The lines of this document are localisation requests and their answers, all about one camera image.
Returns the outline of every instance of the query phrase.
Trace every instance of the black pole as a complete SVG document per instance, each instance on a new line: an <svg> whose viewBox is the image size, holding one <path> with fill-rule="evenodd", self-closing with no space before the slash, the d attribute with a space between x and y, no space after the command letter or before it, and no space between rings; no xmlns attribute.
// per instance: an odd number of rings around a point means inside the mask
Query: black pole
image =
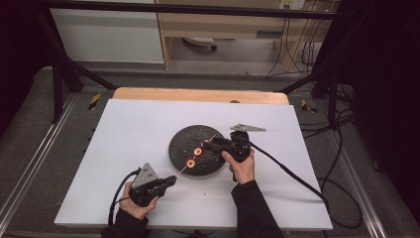
<svg viewBox="0 0 420 238"><path fill-rule="evenodd" d="M199 15L227 15L248 17L271 17L291 19L318 19L340 20L355 18L350 13L336 12L313 12L282 9L263 8L240 8L240 7L216 7L195 5L171 5L171 4L145 4L145 3L120 3L120 2L93 2L93 1L69 1L69 0L39 0L38 6L58 9L78 9L97 11L120 11L120 12L153 12L153 13L179 13Z"/></svg>

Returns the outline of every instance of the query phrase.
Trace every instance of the person's left hand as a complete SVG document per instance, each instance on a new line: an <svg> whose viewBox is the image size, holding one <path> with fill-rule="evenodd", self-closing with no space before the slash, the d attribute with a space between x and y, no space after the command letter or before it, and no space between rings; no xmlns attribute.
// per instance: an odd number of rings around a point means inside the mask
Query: person's left hand
<svg viewBox="0 0 420 238"><path fill-rule="evenodd" d="M129 197L129 191L132 183L132 181L126 183L122 198ZM138 206L136 203L134 203L134 201L131 198L127 198L120 201L120 208L127 211L130 215L136 217L137 219L143 220L150 211L154 210L157 207L157 203L157 196L151 201L151 203L149 203L149 206L147 207Z"/></svg>

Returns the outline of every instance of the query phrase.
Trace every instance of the black disc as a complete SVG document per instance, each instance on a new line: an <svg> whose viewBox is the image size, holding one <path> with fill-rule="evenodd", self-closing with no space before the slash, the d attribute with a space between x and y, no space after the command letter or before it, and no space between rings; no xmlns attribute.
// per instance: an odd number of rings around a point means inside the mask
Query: black disc
<svg viewBox="0 0 420 238"><path fill-rule="evenodd" d="M214 135L223 138L220 132L208 126L195 125L180 130L169 144L169 157L173 165L179 171L184 169L187 160L194 157L194 150L201 146L201 142L210 140ZM196 157L194 161L195 166L186 168L183 171L184 174L195 177L208 176L217 172L225 164L223 158L210 151L203 151L203 154Z"/></svg>

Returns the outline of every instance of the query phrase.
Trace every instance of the black sleeve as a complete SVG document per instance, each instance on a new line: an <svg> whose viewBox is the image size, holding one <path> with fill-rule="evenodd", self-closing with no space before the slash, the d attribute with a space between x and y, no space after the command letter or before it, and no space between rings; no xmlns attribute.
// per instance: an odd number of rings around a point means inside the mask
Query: black sleeve
<svg viewBox="0 0 420 238"><path fill-rule="evenodd" d="M238 238L246 237L284 237L255 180L232 190L238 208Z"/></svg>
<svg viewBox="0 0 420 238"><path fill-rule="evenodd" d="M113 226L108 226L101 232L102 238L133 238L141 237L149 221L140 220L126 211L119 209Z"/></svg>

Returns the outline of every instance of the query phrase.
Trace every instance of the white board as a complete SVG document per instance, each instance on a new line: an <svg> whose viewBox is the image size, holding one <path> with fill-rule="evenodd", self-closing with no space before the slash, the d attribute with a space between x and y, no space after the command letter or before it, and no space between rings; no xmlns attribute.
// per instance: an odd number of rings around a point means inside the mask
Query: white board
<svg viewBox="0 0 420 238"><path fill-rule="evenodd" d="M145 163L160 178L178 173L168 156L168 145L178 131L206 125L229 138L229 128L238 123L266 128L249 132L250 140L319 190L292 106L111 99L54 223L105 226L115 191L128 173ZM332 229L317 195L262 153L256 151L255 158L256 180L282 229ZM149 227L236 228L231 196L236 183L228 166L203 178L181 175L148 215Z"/></svg>

